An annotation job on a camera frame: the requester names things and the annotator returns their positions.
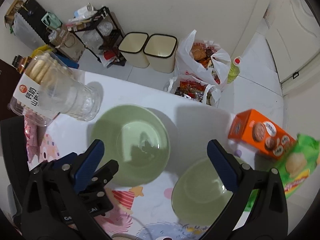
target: pink dot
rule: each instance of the pink dot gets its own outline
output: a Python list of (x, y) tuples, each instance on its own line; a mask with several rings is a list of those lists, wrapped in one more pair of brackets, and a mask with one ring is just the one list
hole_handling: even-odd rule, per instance
[(167, 199), (171, 199), (172, 191), (173, 191), (173, 187), (169, 187), (169, 188), (165, 189), (164, 190), (164, 196)]

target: yellow label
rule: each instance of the yellow label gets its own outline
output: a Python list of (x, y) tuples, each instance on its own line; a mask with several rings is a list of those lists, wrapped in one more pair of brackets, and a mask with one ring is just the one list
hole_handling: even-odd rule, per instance
[(289, 194), (294, 191), (302, 182), (306, 180), (310, 175), (310, 170), (306, 169), (301, 172), (297, 177), (295, 177), (294, 181), (289, 182), (284, 186), (284, 193)]

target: red circular logo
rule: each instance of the red circular logo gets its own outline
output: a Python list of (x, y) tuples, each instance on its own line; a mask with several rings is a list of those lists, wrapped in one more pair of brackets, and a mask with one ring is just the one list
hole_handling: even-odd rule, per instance
[(19, 89), (20, 89), (20, 92), (22, 93), (27, 92), (27, 87), (25, 85), (20, 85)]

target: blue gripper pad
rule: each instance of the blue gripper pad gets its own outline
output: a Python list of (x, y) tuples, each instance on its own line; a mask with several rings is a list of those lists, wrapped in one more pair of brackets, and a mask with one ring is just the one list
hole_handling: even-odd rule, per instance
[(233, 193), (237, 192), (237, 174), (223, 153), (214, 143), (214, 140), (209, 141), (207, 145), (207, 155), (226, 189), (232, 191)]
[(102, 157), (104, 155), (104, 144), (101, 140), (94, 140), (87, 151), (79, 155), (78, 158), (81, 160), (79, 167), (75, 164), (75, 173), (70, 173), (74, 179), (74, 191), (78, 194), (80, 191), (85, 190), (87, 185), (92, 179), (92, 176), (97, 169)]
[(60, 169), (63, 164), (71, 164), (73, 163), (74, 159), (78, 157), (76, 153), (69, 153), (68, 155), (62, 157), (61, 159), (58, 159), (54, 162), (52, 169)]

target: white table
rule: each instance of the white table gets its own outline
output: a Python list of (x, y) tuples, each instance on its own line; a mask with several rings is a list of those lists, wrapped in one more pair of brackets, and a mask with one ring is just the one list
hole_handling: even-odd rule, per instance
[[(100, 111), (90, 122), (77, 121), (67, 115), (58, 116), (46, 130), (41, 147), (41, 158), (44, 158), (44, 151), (47, 151), (46, 158), (49, 161), (71, 152), (83, 153), (89, 146), (94, 123), (113, 106), (136, 104), (150, 109), (161, 119), (169, 133), (171, 155), (167, 167), (153, 182), (133, 190), (109, 183), (108, 188), (117, 191), (118, 194), (120, 191), (125, 191), (129, 198), (132, 197), (133, 202), (131, 207), (130, 204), (127, 207), (128, 212), (122, 209), (113, 210), (104, 219), (100, 217), (99, 223), (110, 235), (126, 233), (136, 236), (139, 234), (140, 238), (146, 240), (154, 240), (159, 236), (170, 236), (173, 239), (198, 239), (206, 227), (179, 225), (179, 220), (171, 207), (170, 193), (179, 176), (195, 161), (207, 156), (207, 143), (212, 139), (217, 139), (230, 153), (240, 149), (242, 159), (252, 167), (255, 166), (255, 150), (236, 145), (227, 138), (235, 115), (108, 76), (83, 71), (78, 71), (77, 74), (80, 75), (84, 84), (93, 85), (103, 92)], [(37, 164), (38, 158), (34, 158), (31, 166)], [(248, 213), (244, 212), (237, 227), (244, 224), (247, 216)]]

